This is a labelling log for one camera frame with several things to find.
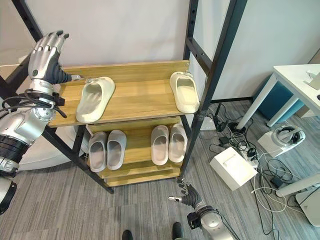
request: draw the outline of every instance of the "slide sandal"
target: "slide sandal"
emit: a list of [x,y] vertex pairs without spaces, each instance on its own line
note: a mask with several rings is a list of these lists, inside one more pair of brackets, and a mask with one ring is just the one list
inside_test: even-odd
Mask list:
[[174,163],[180,163],[185,157],[187,148],[187,135],[184,127],[176,123],[171,128],[169,143],[169,159]]
[[127,137],[123,131],[112,130],[107,143],[107,163],[110,170],[119,169],[124,163]]
[[170,77],[170,86],[178,110],[185,114],[193,114],[199,108],[196,83],[190,73],[176,71]]
[[151,160],[155,165],[168,161],[169,130],[165,125],[156,126],[151,133]]
[[111,78],[88,78],[76,108],[75,118],[85,124],[99,120],[114,91],[115,83]]
[[92,172],[101,172],[107,167],[107,134],[95,133],[89,140],[89,161]]

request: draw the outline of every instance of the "baseboard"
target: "baseboard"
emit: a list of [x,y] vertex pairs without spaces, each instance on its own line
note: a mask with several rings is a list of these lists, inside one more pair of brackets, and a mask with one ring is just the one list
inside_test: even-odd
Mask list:
[[236,101],[244,101],[244,100],[253,101],[253,96],[236,97],[236,98],[224,98],[224,99],[215,99],[215,100],[211,100],[211,103],[212,103],[212,104],[216,104],[216,103],[236,102]]

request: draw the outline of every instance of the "shoe rack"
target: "shoe rack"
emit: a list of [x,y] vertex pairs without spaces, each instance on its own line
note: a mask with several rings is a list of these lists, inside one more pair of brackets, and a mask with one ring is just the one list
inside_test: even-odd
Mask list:
[[[127,137],[123,165],[117,170],[105,169],[98,173],[110,186],[140,183],[151,180],[173,178],[180,175],[182,162],[168,162],[162,166],[151,160],[151,132],[155,126],[166,125],[169,129],[181,121],[181,113],[175,103],[170,87],[173,72],[186,72],[188,60],[130,63],[121,65],[68,67],[67,73],[77,73],[84,78],[110,77],[115,91],[102,117],[88,128],[92,133],[123,131]],[[76,120],[76,109],[80,102],[85,79],[61,85],[60,95],[65,99],[61,110],[50,127],[82,125]]]
[[[79,74],[85,78],[108,76],[115,82],[115,92],[103,116],[94,124],[90,124],[89,128],[92,131],[112,129],[123,129],[125,131],[128,143],[124,164],[118,170],[105,170],[96,174],[79,157],[85,128],[84,125],[76,121],[75,115],[81,90],[85,83],[84,80],[63,84],[60,94],[65,98],[65,106],[61,109],[67,114],[67,118],[62,118],[57,114],[56,119],[49,126],[46,126],[42,135],[111,194],[114,193],[111,186],[182,177],[187,168],[247,4],[247,0],[231,0],[229,2],[216,50],[213,58],[211,58],[194,39],[198,2],[199,0],[189,0],[183,52],[184,60],[65,68],[70,74]],[[33,39],[36,42],[40,40],[43,33],[33,18],[26,1],[12,0],[12,3]],[[185,115],[179,112],[176,107],[169,78],[173,72],[188,70],[191,53],[207,76],[207,81],[199,109],[194,114],[192,124],[189,126]],[[29,57],[6,80],[0,77],[0,97],[5,99],[16,96],[15,91],[28,76]],[[237,98],[228,99],[228,101],[237,101]],[[170,127],[180,119],[188,137],[182,165],[171,162],[163,166],[152,165],[149,136],[151,135],[151,129],[153,126],[160,124]],[[54,129],[54,127],[70,125],[80,125],[72,148],[68,147],[56,135]]]

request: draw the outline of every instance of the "white wall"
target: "white wall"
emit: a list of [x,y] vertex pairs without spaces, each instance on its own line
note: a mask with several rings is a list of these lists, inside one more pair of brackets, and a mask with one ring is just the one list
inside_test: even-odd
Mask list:
[[35,41],[11,0],[0,0],[0,65],[16,64]]
[[43,33],[70,33],[64,66],[181,60],[188,0],[27,0]]
[[[209,57],[227,2],[199,1],[194,37]],[[273,66],[307,64],[320,47],[319,11],[319,0],[248,0],[213,99],[250,97]],[[202,93],[205,75],[191,61]]]

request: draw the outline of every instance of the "wooden shelf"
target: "wooden shelf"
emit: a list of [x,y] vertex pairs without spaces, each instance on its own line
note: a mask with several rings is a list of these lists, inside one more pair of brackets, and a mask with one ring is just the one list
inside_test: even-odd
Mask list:
[[123,164],[133,164],[151,160],[151,132],[154,126],[167,125],[172,126],[180,122],[180,117],[169,117],[163,119],[147,119],[119,123],[104,123],[97,125],[89,125],[89,129],[93,132],[108,132],[113,129],[119,129],[126,135],[126,148]]
[[175,168],[171,170],[164,170],[159,172],[150,172],[145,174],[136,174],[136,175],[128,175],[128,176],[121,176],[121,177],[113,177],[107,180],[107,184],[110,187],[127,185],[127,184],[136,184],[141,182],[148,182],[153,180],[160,180],[160,179],[169,179],[178,177],[180,174],[180,169]]
[[[109,66],[65,68],[68,73],[83,77],[108,76],[115,83],[115,91],[102,117],[95,122],[112,123],[140,119],[162,118],[182,115],[178,111],[170,87],[170,76],[176,71],[186,71],[189,61],[136,63]],[[50,127],[81,125],[76,120],[76,109],[81,98],[85,80],[61,85],[60,95],[65,105],[60,107],[67,115],[59,114]]]
[[120,167],[117,170],[109,170],[108,168],[106,168],[105,170],[99,172],[98,174],[102,179],[112,179],[112,178],[126,177],[126,176],[132,176],[132,175],[161,172],[165,170],[173,170],[173,169],[179,170],[181,165],[182,165],[182,162],[174,163],[168,160],[166,164],[158,166],[158,165],[155,165],[151,160],[149,160],[149,161],[143,161],[143,162],[124,164],[122,165],[122,167]]

